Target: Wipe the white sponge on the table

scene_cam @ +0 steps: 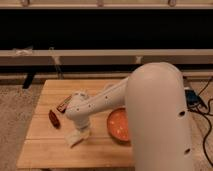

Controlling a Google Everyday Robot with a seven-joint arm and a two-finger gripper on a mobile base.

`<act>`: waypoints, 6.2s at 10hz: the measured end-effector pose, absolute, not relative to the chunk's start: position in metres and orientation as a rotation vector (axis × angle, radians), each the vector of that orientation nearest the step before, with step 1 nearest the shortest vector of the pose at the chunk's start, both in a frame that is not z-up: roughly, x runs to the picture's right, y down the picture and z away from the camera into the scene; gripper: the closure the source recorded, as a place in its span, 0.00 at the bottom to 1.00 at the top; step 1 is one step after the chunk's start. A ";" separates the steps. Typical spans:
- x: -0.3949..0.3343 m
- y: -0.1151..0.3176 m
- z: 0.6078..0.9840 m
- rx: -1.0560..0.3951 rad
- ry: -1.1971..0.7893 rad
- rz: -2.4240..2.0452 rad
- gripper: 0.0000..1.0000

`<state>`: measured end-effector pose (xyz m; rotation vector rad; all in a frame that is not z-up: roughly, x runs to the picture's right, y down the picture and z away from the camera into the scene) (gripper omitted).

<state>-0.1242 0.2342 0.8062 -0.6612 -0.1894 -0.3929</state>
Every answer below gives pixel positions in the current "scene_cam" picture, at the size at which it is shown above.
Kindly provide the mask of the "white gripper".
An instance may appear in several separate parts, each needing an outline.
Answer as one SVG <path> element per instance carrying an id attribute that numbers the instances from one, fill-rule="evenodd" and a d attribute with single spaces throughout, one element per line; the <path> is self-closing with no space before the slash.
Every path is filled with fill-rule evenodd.
<path id="1" fill-rule="evenodd" d="M 77 120 L 77 121 L 75 121 L 75 127 L 80 131 L 87 129 L 90 127 L 90 120 L 88 118 Z M 80 132 L 78 130 L 71 132 L 70 137 L 72 139 L 78 139 L 80 137 Z M 91 134 L 90 129 L 84 130 L 82 132 L 83 139 L 87 139 L 90 136 L 90 134 Z"/>

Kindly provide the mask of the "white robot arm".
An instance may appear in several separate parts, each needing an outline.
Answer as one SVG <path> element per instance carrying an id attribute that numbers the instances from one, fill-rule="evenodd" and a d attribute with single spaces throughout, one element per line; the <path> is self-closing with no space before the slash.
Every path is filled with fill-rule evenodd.
<path id="1" fill-rule="evenodd" d="M 87 99 L 73 99 L 66 116 L 78 128 L 88 116 L 124 106 L 135 171 L 194 171 L 182 73 L 166 62 L 137 68 L 128 78 Z"/>

